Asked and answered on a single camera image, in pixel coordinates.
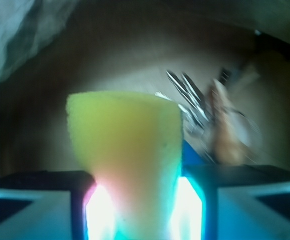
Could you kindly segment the gripper right finger with light pad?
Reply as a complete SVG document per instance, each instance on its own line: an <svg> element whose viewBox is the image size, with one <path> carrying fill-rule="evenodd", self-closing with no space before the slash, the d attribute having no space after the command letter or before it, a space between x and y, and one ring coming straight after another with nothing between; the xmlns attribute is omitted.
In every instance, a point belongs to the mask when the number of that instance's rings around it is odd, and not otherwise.
<svg viewBox="0 0 290 240"><path fill-rule="evenodd" d="M176 240L290 240L290 171L187 165L171 230Z"/></svg>

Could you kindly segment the gripper left finger with light pad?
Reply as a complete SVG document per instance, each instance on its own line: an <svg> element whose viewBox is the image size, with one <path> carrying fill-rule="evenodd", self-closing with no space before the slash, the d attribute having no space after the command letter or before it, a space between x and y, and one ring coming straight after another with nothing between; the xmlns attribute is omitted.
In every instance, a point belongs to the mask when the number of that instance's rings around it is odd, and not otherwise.
<svg viewBox="0 0 290 240"><path fill-rule="evenodd" d="M112 240L104 191L81 171L30 171L0 178L0 240Z"/></svg>

